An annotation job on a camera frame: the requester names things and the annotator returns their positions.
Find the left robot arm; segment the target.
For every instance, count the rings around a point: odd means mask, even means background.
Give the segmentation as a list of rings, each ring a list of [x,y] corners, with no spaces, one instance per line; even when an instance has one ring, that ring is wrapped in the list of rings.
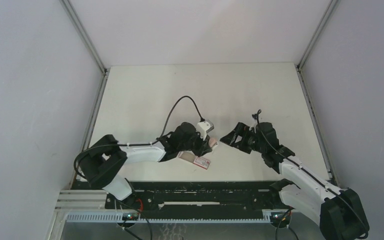
[[[201,120],[196,125],[183,122],[155,142],[136,144],[121,144],[112,134],[107,134],[79,153],[73,168],[91,188],[108,192],[118,204],[129,209],[135,205],[137,196],[129,181],[119,175],[123,165],[166,162],[177,158],[182,152],[204,156],[212,152],[216,145],[209,136],[213,129],[213,123],[208,120]]]

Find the red white staple box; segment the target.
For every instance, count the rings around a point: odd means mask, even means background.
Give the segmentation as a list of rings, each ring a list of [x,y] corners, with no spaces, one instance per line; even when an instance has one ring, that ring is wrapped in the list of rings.
[[[177,158],[187,161],[205,170],[207,170],[211,164],[210,160],[203,157],[198,157],[194,155],[192,152],[188,152],[188,151],[179,152],[177,155]]]

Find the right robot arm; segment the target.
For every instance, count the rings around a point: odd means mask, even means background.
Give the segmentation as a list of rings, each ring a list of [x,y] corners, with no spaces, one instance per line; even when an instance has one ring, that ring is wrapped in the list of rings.
[[[270,122],[250,127],[239,122],[221,142],[250,154],[261,154],[264,163],[283,178],[270,186],[269,203],[289,206],[316,223],[327,240],[364,240],[370,226],[359,195],[316,176],[293,151],[280,144]]]

